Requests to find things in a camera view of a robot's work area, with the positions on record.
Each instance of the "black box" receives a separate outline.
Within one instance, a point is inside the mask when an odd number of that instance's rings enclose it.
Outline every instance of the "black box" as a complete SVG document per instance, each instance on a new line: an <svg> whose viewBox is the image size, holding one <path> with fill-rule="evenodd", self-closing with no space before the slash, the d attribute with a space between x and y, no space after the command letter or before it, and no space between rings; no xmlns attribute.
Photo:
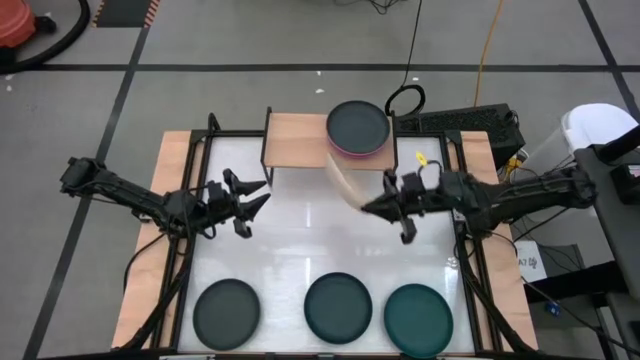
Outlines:
<svg viewBox="0 0 640 360"><path fill-rule="evenodd" d="M396 133L443 130L486 131L496 169L504 166L525 142L507 104L407 115L396 118Z"/></svg>

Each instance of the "wooden platform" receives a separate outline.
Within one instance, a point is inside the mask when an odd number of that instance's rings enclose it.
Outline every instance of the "wooden platform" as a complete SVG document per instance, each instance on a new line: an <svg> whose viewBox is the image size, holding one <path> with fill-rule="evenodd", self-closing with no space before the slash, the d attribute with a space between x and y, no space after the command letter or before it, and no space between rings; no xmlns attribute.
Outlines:
<svg viewBox="0 0 640 360"><path fill-rule="evenodd" d="M341 165L348 169L395 168L393 130L377 153L366 158L351 158L342 155L329 143L327 115L271 113L267 121L264 166L268 168L323 168L327 152L342 159Z"/></svg>

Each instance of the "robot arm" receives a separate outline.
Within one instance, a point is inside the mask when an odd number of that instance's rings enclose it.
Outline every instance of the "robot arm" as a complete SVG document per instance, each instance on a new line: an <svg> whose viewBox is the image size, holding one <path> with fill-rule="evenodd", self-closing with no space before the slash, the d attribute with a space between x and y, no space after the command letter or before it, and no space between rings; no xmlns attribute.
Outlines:
<svg viewBox="0 0 640 360"><path fill-rule="evenodd" d="M215 236L215 225L230 218L234 218L233 224L238 235L251 237L251 229L246 222L253 220L270 194L247 203L240 202L239 196L251 195L266 181L242 182L229 169L223 171L223 176L229 191L224 190L221 183L210 181L206 184L209 193L206 204L189 190L177 190L165 195L153 193L120 178L107 170L102 162L89 158L69 159L69 167L60 181L63 193L72 197L100 194L131 208L136 217L151 217L161 232L176 237L199 233L212 238Z"/></svg>
<svg viewBox="0 0 640 360"><path fill-rule="evenodd" d="M386 171L384 193L365 204L362 211L391 223L400 222L402 242L409 244L416 235L411 215L456 210L467 222L470 235L486 237L501 222L552 206L587 208L596 197L595 185L577 168L564 168L512 184L486 184L463 172L443 172L435 189L426 189L420 172L397 177Z"/></svg>

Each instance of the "black floor stripe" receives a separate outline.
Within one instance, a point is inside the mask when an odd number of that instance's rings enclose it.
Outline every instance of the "black floor stripe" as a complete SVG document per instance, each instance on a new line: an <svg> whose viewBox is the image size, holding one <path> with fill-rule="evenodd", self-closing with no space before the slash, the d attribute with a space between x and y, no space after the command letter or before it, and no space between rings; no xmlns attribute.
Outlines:
<svg viewBox="0 0 640 360"><path fill-rule="evenodd" d="M406 64L140 64L136 71L158 72L252 72L252 71L404 71ZM477 72L471 64L413 64L411 71ZM486 65L484 72L606 72L607 65Z"/></svg>
<svg viewBox="0 0 640 360"><path fill-rule="evenodd" d="M127 71L127 64L43 64L31 71Z"/></svg>
<svg viewBox="0 0 640 360"><path fill-rule="evenodd" d="M76 251L76 245L78 244L78 239L80 238L80 232L82 231L84 221L87 218L90 203L91 201L89 199L80 200L80 205L78 205L76 214L73 217L73 222L71 223L71 228L67 234L67 240L64 242L64 246L62 247L60 259L58 260L56 269L53 272L53 277L49 284L49 290L47 290L47 294L44 297L42 307L40 307L40 312L38 313L38 318L33 326L33 330L31 331L27 348L22 356L23 360L33 360L38 357L42 341L47 333L47 328L49 327L49 322L53 315L53 310L56 307L60 291L62 290L62 285L64 284L64 278L67 276L69 266L71 265L73 253Z"/></svg>
<svg viewBox="0 0 640 360"><path fill-rule="evenodd" d="M257 71L404 71L406 64L138 64L135 71L156 72L257 72ZM45 64L31 71L127 71L128 64ZM640 72L640 65L618 66L622 72ZM472 64L412 64L412 71L477 72ZM484 72L594 73L611 72L609 65L485 65Z"/></svg>
<svg viewBox="0 0 640 360"><path fill-rule="evenodd" d="M629 114L631 114L631 116L633 116L636 121L640 122L640 110L638 110L638 104L636 104L633 93L631 93L631 90L629 90L629 86L627 85L627 82L622 75L620 67L618 67L616 59L613 57L611 48L609 47L609 44L607 44L607 40L604 38L604 34L600 29L600 25L598 25L598 21L596 20L595 15L593 15L593 11L591 10L589 3L587 2L587 0L578 0L578 3L582 8L584 16L587 18L587 23L589 23L591 32L593 32L593 36L596 38L596 42L600 47L600 51L602 51L604 59L607 61L607 65L611 69L611 74L613 75L613 79L618 86L620 95L622 95L624 104L629 110Z"/></svg>
<svg viewBox="0 0 640 360"><path fill-rule="evenodd" d="M118 91L118 95L116 96L116 101L113 104L113 109L111 110L109 121L107 122L104 134L102 135L100 146L98 147L98 153L96 155L96 159L98 160L104 161L107 158L107 152L109 151L109 146L111 146L111 140L113 140L113 134L116 131L116 125L118 125L118 121L120 120L120 113L122 112L124 103L127 100L127 95L129 95L131 82L133 82L135 66L138 64L138 61L140 61L142 49L144 48L144 43L147 41L148 35L148 28L140 30L138 41L136 41L136 46L133 49L131 61L129 62L129 69L124 74L124 79L122 80L122 84L120 85L120 90Z"/></svg>
<svg viewBox="0 0 640 360"><path fill-rule="evenodd" d="M144 43L147 39L147 34L148 29L142 29L140 31L140 35L138 36L138 41L136 42L133 55L131 56L128 70L125 73L122 84L120 85L120 90L118 91L118 95L116 96L116 100L111 111L111 116L109 117L109 121L107 122L102 141L100 142L100 146L98 147L98 152L96 155L96 158L98 160L104 160L107 156L107 151L109 150L109 145L111 144L111 139L113 138L113 133L115 132L115 127L118 124L118 120L120 118L120 112L122 111L122 107L127 98L127 94L129 93L129 88L131 87L131 81L135 72L133 67L138 63L138 60L140 60L140 54L142 53L142 48L144 47ZM40 308L40 312L38 313L38 318L36 319L33 330L31 331L31 337L29 338L27 348L25 349L24 355L22 357L23 360L33 360L38 357L38 353L40 352L40 348L42 347L42 342L46 335L47 328L49 327L51 317L53 316L53 311L55 309L56 303L58 302L58 298L60 297L60 292L62 290L64 280L69 271L69 266L71 265L71 260L73 259L73 253L75 252L76 245L78 244L78 240L80 239L80 233L82 232L82 227L84 226L84 222L87 218L90 203L91 201L89 199L80 200L78 209L76 210L76 213L73 217L73 222L71 223L71 228L67 233L67 239L65 240L64 246L62 247L60 259L58 260L58 264L56 265L56 269L53 273L51 283L49 284L49 289L47 290L47 294L42 303L42 307Z"/></svg>

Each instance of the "orange cable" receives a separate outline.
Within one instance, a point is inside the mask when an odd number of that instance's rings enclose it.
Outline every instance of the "orange cable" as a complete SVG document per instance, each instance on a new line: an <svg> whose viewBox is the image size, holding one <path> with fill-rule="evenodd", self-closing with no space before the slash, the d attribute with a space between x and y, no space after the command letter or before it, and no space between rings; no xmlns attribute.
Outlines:
<svg viewBox="0 0 640 360"><path fill-rule="evenodd" d="M498 18L500 17L500 13L502 12L502 4L504 0L500 0L498 3L498 8L496 9L496 15L493 17L493 23L491 23L491 28L489 29L489 35L487 35L487 41L484 43L484 49L482 49L482 57L480 58L480 68L478 69L478 79L476 80L476 94L473 97L473 107L478 106L478 96L480 95L480 83L482 82L482 68L484 67L484 61L487 56L487 50L489 49L489 43L491 42L491 37L493 36L493 30L496 28L496 24L498 23Z"/></svg>

